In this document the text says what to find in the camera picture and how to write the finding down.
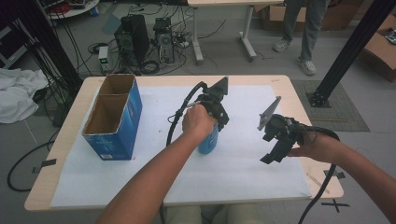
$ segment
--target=white tabletop sheet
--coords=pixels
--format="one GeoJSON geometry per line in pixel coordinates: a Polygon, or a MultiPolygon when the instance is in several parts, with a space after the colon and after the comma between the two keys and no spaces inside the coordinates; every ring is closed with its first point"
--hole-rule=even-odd
{"type": "MultiPolygon", "coordinates": [[[[104,207],[166,143],[170,123],[192,87],[139,87],[142,116],[130,161],[102,161],[81,136],[64,162],[53,208],[104,207]]],[[[271,86],[230,86],[222,101],[230,121],[208,155],[195,150],[164,199],[165,205],[246,203],[309,198],[310,189],[296,158],[267,165],[260,159],[276,140],[262,140],[259,114],[274,100],[271,86]]],[[[181,134],[181,121],[174,139],[181,134]]]]}

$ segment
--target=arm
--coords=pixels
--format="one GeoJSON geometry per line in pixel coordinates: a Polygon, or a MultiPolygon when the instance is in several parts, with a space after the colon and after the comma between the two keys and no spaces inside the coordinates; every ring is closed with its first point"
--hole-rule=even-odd
{"type": "Polygon", "coordinates": [[[294,148],[289,156],[309,157],[343,168],[375,202],[391,223],[396,223],[396,179],[382,171],[359,152],[337,140],[318,134],[314,143],[306,136],[306,144],[294,148]]]}
{"type": "Polygon", "coordinates": [[[132,177],[96,223],[150,223],[190,154],[215,123],[202,105],[189,109],[183,134],[132,177]]]}

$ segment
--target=sneaker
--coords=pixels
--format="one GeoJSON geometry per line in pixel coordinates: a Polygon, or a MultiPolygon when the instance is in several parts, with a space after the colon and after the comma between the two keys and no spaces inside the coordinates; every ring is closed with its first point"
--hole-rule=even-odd
{"type": "Polygon", "coordinates": [[[307,75],[312,76],[317,72],[317,68],[314,66],[312,61],[304,61],[297,58],[295,61],[301,68],[301,70],[307,75]]]}
{"type": "Polygon", "coordinates": [[[290,45],[289,41],[286,41],[284,39],[278,40],[274,45],[273,45],[273,50],[276,52],[282,52],[283,50],[287,49],[290,45]]]}

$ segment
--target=wooden table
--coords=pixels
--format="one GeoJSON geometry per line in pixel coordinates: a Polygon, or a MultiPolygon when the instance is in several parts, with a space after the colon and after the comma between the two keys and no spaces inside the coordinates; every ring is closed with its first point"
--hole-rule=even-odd
{"type": "MultiPolygon", "coordinates": [[[[137,77],[139,86],[191,86],[204,81],[213,85],[223,76],[172,76],[172,77],[137,77]]],[[[304,108],[286,76],[230,76],[230,85],[270,85],[276,95],[282,96],[280,109],[286,117],[293,117],[301,123],[310,125],[304,108]]],[[[73,146],[78,129],[90,106],[94,93],[103,83],[104,77],[88,77],[85,79],[64,125],[47,157],[47,161],[56,159],[56,164],[42,168],[30,192],[25,208],[30,211],[50,210],[50,203],[57,188],[64,161],[73,146]]],[[[325,178],[324,170],[330,164],[300,158],[312,195],[318,192],[325,178]]],[[[344,194],[337,179],[333,177],[322,198],[339,198],[344,194]]]]}
{"type": "Polygon", "coordinates": [[[192,32],[192,46],[195,52],[196,63],[200,64],[204,62],[204,56],[202,55],[201,48],[198,42],[198,7],[214,7],[214,6],[232,6],[241,5],[248,6],[246,14],[246,23],[243,32],[239,32],[241,35],[241,41],[247,49],[247,53],[250,57],[250,61],[257,58],[257,54],[251,47],[250,41],[248,40],[248,30],[250,27],[251,15],[253,13],[254,5],[259,4],[276,4],[283,1],[276,0],[188,0],[189,6],[193,7],[193,32],[192,32]]]}

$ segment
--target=white power adapter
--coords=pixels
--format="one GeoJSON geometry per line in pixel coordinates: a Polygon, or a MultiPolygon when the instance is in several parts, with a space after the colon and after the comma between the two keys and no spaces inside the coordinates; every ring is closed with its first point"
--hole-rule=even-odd
{"type": "Polygon", "coordinates": [[[108,57],[108,47],[99,48],[98,59],[103,72],[111,71],[111,61],[110,57],[108,57]]]}

